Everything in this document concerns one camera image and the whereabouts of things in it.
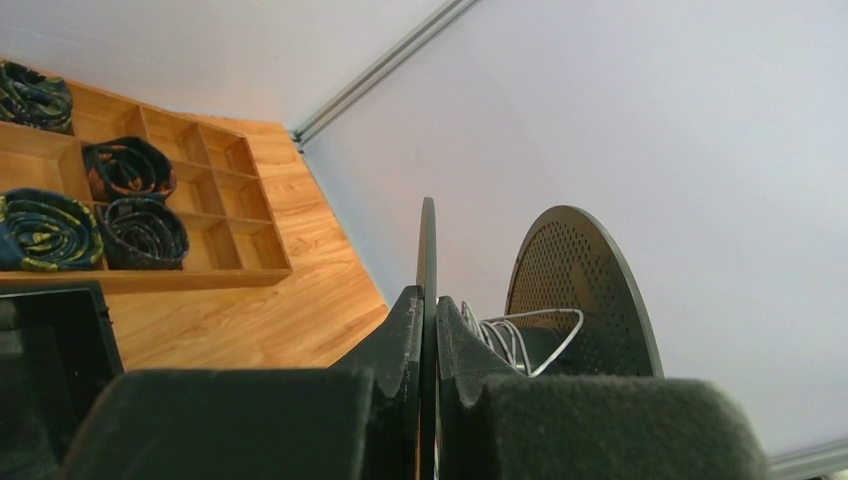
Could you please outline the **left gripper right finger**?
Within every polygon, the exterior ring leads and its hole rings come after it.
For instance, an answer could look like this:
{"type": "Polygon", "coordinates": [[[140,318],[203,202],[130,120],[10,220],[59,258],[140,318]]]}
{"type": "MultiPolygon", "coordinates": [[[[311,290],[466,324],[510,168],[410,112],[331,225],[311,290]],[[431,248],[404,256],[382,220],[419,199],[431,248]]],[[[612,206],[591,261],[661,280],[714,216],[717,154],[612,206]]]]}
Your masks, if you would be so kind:
{"type": "Polygon", "coordinates": [[[709,382],[525,377],[436,307],[442,479],[767,479],[742,409],[709,382]]]}

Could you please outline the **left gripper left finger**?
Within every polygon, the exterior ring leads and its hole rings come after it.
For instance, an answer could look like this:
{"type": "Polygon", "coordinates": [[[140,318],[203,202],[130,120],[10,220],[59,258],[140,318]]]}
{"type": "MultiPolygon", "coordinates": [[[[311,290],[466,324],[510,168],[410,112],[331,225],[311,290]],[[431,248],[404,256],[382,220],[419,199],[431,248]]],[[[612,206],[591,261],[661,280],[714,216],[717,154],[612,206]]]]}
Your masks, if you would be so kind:
{"type": "Polygon", "coordinates": [[[149,369],[98,398],[63,479],[418,479],[424,296],[317,369],[149,369]]]}

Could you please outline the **black cable spool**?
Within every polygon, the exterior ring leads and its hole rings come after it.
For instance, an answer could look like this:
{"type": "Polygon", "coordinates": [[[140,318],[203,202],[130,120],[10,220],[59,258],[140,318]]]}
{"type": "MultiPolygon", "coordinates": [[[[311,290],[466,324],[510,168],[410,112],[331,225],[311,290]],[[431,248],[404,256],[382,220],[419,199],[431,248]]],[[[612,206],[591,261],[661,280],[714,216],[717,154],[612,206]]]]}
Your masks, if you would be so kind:
{"type": "MultiPolygon", "coordinates": [[[[417,283],[424,296],[421,477],[438,475],[436,210],[422,204],[417,283]]],[[[478,319],[453,300],[471,333],[519,374],[658,377],[658,347],[641,293],[609,232],[583,209],[555,206],[527,232],[502,314],[478,319]]]]}

